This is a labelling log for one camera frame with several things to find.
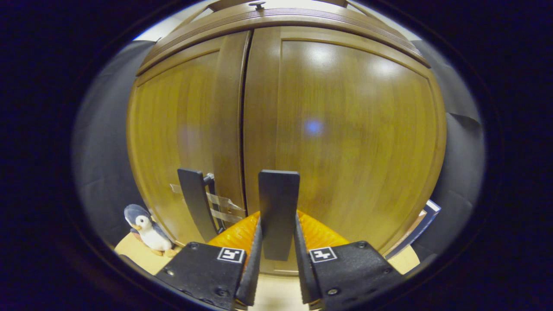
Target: wood grain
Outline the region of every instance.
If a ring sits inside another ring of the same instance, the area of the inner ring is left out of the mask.
[[[244,172],[257,211],[262,169],[301,175],[298,209],[383,252],[424,207],[445,151],[428,68],[328,29],[256,29],[244,97]]]
[[[213,172],[218,195],[243,206],[239,107],[249,33],[204,42],[137,79],[129,103],[131,167],[147,207],[179,245],[200,241],[176,170]]]
[[[175,30],[183,27],[184,25],[190,24],[196,17],[198,17],[201,13],[203,13],[209,6],[204,6],[198,11],[194,12],[191,16],[188,16],[185,20],[183,20],[175,29],[173,29],[172,32]]]
[[[319,1],[299,2],[294,8],[283,8],[279,2],[267,2],[257,11],[239,4],[191,22],[165,38],[150,51],[137,75],[155,64],[197,43],[229,33],[271,26],[310,26],[357,34],[405,53],[429,67],[417,48],[403,35],[378,19],[333,4]]]

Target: cabinet door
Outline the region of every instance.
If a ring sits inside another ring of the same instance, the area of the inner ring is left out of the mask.
[[[178,168],[215,175],[216,192],[244,206],[239,118],[250,32],[183,50],[135,82],[127,142],[138,189],[165,232],[180,245],[203,241],[183,201]]]
[[[329,29],[256,29],[244,94],[248,211],[262,169],[300,173],[298,209],[385,252],[430,197],[445,151],[430,70],[384,44]],[[265,272],[294,269],[265,263]]]

